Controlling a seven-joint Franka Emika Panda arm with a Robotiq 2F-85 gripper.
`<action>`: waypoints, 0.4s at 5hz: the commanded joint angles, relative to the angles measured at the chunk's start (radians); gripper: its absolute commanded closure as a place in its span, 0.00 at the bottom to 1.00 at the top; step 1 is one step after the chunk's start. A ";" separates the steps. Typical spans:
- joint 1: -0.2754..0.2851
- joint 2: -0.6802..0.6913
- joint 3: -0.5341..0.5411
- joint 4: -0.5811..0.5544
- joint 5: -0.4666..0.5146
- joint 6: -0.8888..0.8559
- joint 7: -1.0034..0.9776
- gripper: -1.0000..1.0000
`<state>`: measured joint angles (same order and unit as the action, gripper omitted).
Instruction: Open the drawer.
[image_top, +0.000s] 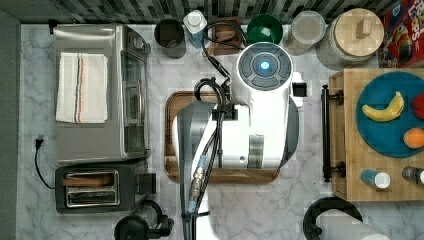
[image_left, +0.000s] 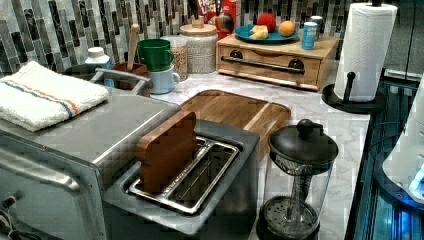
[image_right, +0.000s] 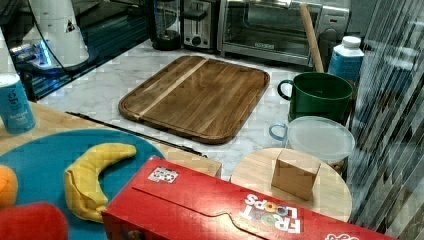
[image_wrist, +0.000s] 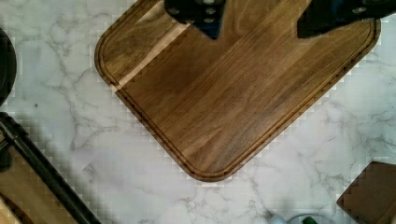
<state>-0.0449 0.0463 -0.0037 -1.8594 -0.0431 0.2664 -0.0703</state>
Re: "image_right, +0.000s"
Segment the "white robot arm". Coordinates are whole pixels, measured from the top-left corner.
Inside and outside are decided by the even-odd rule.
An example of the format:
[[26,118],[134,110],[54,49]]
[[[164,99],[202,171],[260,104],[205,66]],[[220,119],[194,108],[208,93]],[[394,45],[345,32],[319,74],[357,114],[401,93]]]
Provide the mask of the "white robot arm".
[[72,6],[72,0],[27,0],[34,23],[20,46],[12,48],[16,64],[41,71],[77,71],[89,52]]

